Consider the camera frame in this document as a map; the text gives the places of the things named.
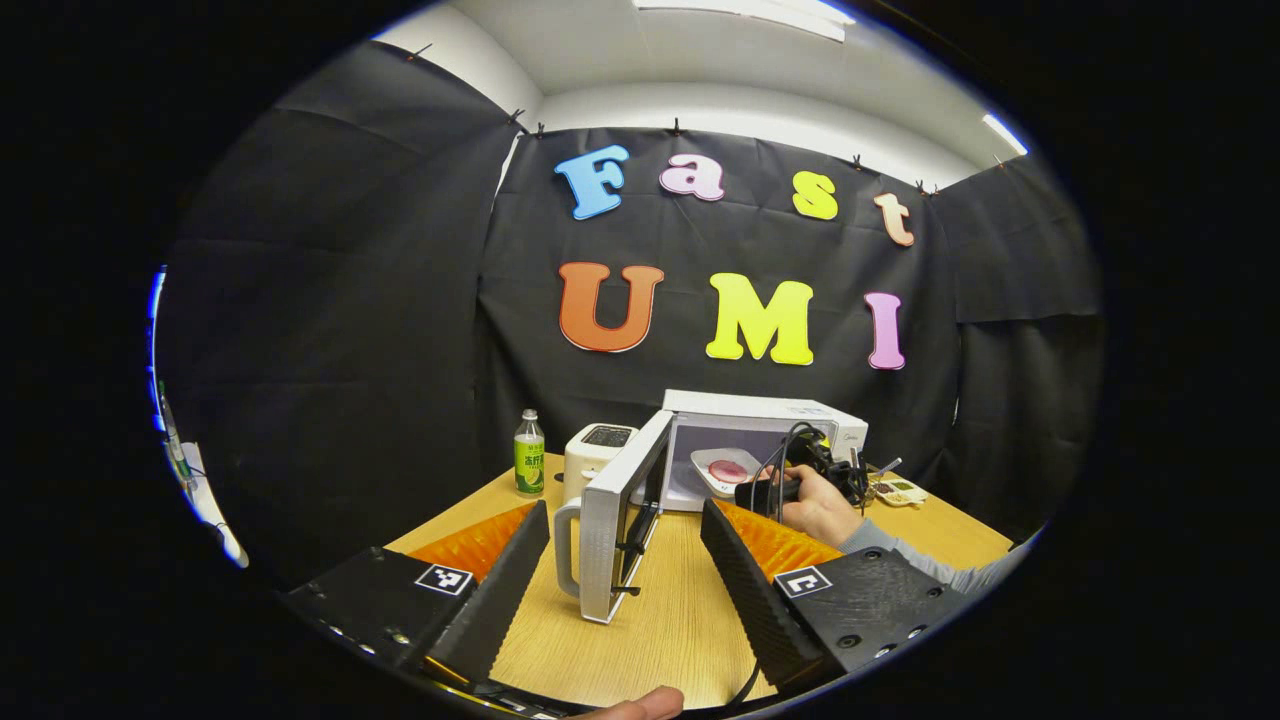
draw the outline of ceiling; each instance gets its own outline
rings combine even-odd
[[[714,82],[790,92],[910,129],[979,168],[1014,151],[978,101],[905,42],[859,22],[840,44],[787,26],[631,0],[456,0],[547,96],[634,82]]]

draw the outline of plastic bottle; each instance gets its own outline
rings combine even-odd
[[[187,465],[187,454],[182,451],[182,441],[178,439],[178,427],[173,421],[173,410],[169,409],[169,400],[164,396],[164,382],[157,383],[160,395],[160,416],[164,418],[165,447],[169,450],[169,460],[182,482],[191,480],[191,466]]]
[[[543,448],[547,437],[538,427],[538,411],[525,410],[516,428],[516,491],[524,495],[543,492]]]

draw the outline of foam letter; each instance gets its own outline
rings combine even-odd
[[[611,145],[556,165],[556,172],[568,179],[568,187],[577,200],[573,219],[585,220],[622,205],[622,199],[609,195],[604,184],[608,183],[614,190],[622,187],[622,168],[613,160],[622,161],[630,156],[626,147]],[[595,169],[596,163],[600,163],[599,170]]]
[[[795,202],[796,210],[801,215],[829,220],[840,210],[836,199],[831,196],[832,192],[836,192],[836,183],[831,182],[827,176],[800,170],[791,178],[791,186],[796,188],[791,202]]]
[[[897,350],[897,309],[902,301],[896,295],[868,292],[863,296],[872,309],[872,354],[867,361],[877,370],[901,370],[906,357]]]
[[[662,187],[678,195],[696,195],[699,200],[724,197],[724,188],[719,184],[724,170],[716,160],[705,155],[672,155],[667,163],[673,167],[658,176]]]
[[[905,205],[899,205],[896,195],[892,192],[877,195],[874,202],[884,215],[884,229],[888,231],[888,236],[893,238],[893,242],[902,247],[909,247],[915,242],[915,236],[906,232],[906,228],[902,225],[902,218],[910,217],[911,213]]]
[[[719,291],[719,314],[716,319],[716,338],[707,346],[707,355],[722,360],[737,360],[742,346],[737,342],[741,325],[751,357],[759,360],[777,333],[778,342],[769,352],[774,363],[783,365],[809,365],[809,299],[813,288],[785,281],[773,291],[769,306],[760,305],[760,297],[751,288],[751,281],[736,273],[716,273],[712,287]]]
[[[602,328],[595,322],[595,301],[600,282],[609,277],[609,269],[596,263],[566,263],[561,265],[564,295],[561,296],[561,332],[564,340],[582,350],[596,352],[622,352],[640,345],[649,334],[653,319],[653,288],[662,282],[658,268],[631,265],[622,269],[622,278],[631,284],[627,297],[627,319],[617,328]]]

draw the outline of red food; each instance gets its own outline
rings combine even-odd
[[[707,471],[717,480],[731,486],[746,482],[746,468],[732,460],[717,460],[707,468]]]

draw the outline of person's arm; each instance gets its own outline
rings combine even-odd
[[[765,468],[767,473],[771,470],[772,468]],[[788,478],[800,480],[800,500],[782,506],[783,524],[822,541],[845,555],[873,546],[897,551],[913,568],[963,593],[983,589],[1002,580],[1021,562],[1027,548],[1039,536],[1037,532],[1025,543],[995,562],[982,568],[956,570],[877,528],[874,523],[849,505],[840,491],[813,468],[799,465],[787,468],[785,471]]]

